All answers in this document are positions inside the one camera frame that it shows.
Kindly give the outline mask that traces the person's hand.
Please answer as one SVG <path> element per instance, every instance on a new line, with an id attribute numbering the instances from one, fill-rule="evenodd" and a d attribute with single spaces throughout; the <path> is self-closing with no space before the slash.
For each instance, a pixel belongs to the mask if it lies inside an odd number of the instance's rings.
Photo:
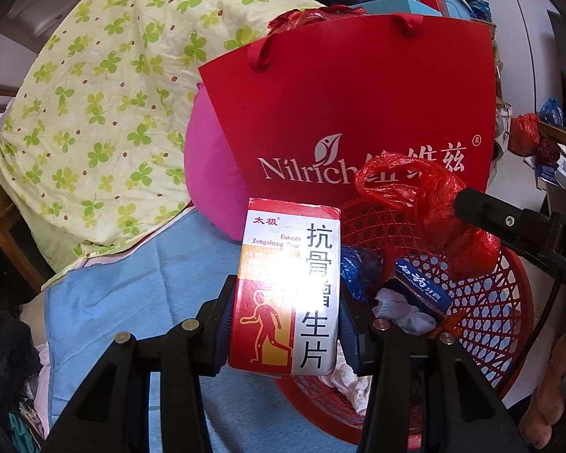
<path id="1" fill-rule="evenodd" d="M 540 385 L 518 430 L 531 447 L 542 450 L 552 440 L 552 427 L 566 410 L 566 333 L 555 344 Z"/>

